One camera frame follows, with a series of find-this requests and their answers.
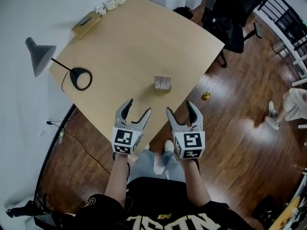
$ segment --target cable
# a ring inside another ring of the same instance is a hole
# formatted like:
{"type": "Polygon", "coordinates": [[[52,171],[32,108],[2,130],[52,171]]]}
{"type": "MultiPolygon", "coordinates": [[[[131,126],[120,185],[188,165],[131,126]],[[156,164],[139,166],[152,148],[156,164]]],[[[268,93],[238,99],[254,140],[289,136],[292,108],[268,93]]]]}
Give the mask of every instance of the cable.
{"type": "Polygon", "coordinates": [[[65,78],[66,78],[67,73],[69,73],[69,71],[66,72],[66,74],[65,74],[65,76],[64,76],[64,78],[63,78],[62,84],[61,84],[61,89],[62,89],[63,92],[65,92],[65,91],[63,90],[63,82],[64,82],[64,80],[65,80],[65,78]]]}
{"type": "MultiPolygon", "coordinates": [[[[75,114],[74,114],[70,119],[67,120],[67,122],[68,122],[68,121],[71,121],[78,113],[79,113],[79,110],[77,110],[77,111],[75,112],[75,114]]],[[[55,123],[57,123],[57,122],[63,122],[63,120],[48,121],[47,124],[48,124],[48,125],[51,125],[51,124],[55,124],[55,123]]]]}
{"type": "MultiPolygon", "coordinates": [[[[55,125],[56,127],[60,128],[59,126],[57,126],[56,124],[51,123],[50,121],[47,121],[47,124],[49,124],[49,125],[55,125]]],[[[64,128],[62,128],[62,130],[64,130],[64,132],[66,132],[67,134],[71,135],[72,137],[76,138],[74,135],[72,135],[71,133],[69,133],[68,131],[66,131],[64,128]]],[[[105,166],[102,165],[101,162],[99,162],[96,158],[94,158],[91,154],[89,154],[89,152],[84,148],[82,142],[81,142],[78,138],[76,138],[76,139],[78,140],[78,142],[80,142],[80,144],[81,144],[83,150],[84,150],[92,159],[94,159],[96,162],[98,162],[98,163],[100,164],[100,166],[105,170],[105,172],[107,172],[108,174],[111,174],[111,173],[105,168],[105,166]]]]}

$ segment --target yellow object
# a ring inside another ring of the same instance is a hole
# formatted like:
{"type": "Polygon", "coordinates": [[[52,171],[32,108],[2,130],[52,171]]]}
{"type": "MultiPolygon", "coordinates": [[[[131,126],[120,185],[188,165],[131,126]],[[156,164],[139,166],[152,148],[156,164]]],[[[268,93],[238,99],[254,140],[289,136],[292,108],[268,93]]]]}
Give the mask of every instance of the yellow object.
{"type": "MultiPolygon", "coordinates": [[[[70,101],[109,140],[115,112],[133,98],[129,121],[139,120],[151,107],[143,137],[135,154],[167,122],[167,106],[176,110],[209,68],[224,44],[212,34],[154,2],[127,0],[108,11],[82,40],[72,39],[57,60],[66,66],[91,71],[93,82],[78,91],[67,70],[56,63],[49,69],[70,101]],[[172,91],[154,89],[154,76],[171,76],[172,91]]],[[[78,79],[80,87],[88,74],[78,79]]]]}
{"type": "Polygon", "coordinates": [[[209,92],[206,92],[205,94],[203,94],[203,99],[209,99],[209,97],[210,97],[210,93],[209,92]]]}
{"type": "Polygon", "coordinates": [[[101,17],[95,12],[89,12],[85,17],[90,18],[83,25],[80,25],[79,21],[73,28],[72,32],[78,37],[82,38],[85,34],[87,34],[99,21],[101,21],[101,17]]]}
{"type": "Polygon", "coordinates": [[[284,211],[279,215],[276,221],[270,226],[269,230],[279,230],[285,225],[285,222],[293,217],[293,209],[295,209],[299,204],[300,197],[297,196],[284,211]]]}

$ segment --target small bottle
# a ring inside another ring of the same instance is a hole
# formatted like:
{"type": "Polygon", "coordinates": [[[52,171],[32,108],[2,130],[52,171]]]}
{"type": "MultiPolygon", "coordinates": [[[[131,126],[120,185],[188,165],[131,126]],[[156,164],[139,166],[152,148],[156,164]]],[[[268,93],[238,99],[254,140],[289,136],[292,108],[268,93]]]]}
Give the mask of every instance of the small bottle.
{"type": "Polygon", "coordinates": [[[58,144],[62,144],[63,142],[63,138],[64,138],[64,129],[61,130],[60,134],[59,134],[59,140],[58,140],[58,144]]]}

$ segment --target small box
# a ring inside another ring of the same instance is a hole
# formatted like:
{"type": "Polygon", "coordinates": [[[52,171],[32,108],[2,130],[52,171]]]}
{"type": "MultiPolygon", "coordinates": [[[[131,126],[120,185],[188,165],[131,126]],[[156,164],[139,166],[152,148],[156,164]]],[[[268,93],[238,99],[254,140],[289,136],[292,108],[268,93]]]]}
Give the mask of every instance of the small box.
{"type": "Polygon", "coordinates": [[[158,90],[171,90],[172,88],[171,78],[155,76],[154,77],[154,88],[158,90]]]}
{"type": "Polygon", "coordinates": [[[73,28],[72,32],[79,38],[87,34],[99,21],[101,17],[95,12],[89,12],[73,28]]]}
{"type": "Polygon", "coordinates": [[[205,132],[175,132],[174,145],[181,159],[198,159],[205,150],[205,132]]]}
{"type": "Polygon", "coordinates": [[[111,145],[114,152],[133,154],[141,141],[142,133],[123,128],[113,128],[111,145]]]}

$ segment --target dark bag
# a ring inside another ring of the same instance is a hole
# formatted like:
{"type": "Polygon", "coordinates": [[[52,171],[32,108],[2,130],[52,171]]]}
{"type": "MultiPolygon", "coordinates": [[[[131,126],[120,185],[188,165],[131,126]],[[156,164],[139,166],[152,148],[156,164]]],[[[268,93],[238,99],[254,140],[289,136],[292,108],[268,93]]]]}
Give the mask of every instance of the dark bag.
{"type": "Polygon", "coordinates": [[[178,7],[176,9],[173,10],[174,12],[182,15],[183,17],[186,17],[187,19],[192,19],[193,14],[190,12],[190,10],[188,8],[185,7],[178,7]]]}
{"type": "Polygon", "coordinates": [[[218,17],[213,20],[212,32],[213,35],[218,35],[217,37],[226,44],[230,44],[231,36],[233,31],[233,22],[229,18],[218,17]]]}

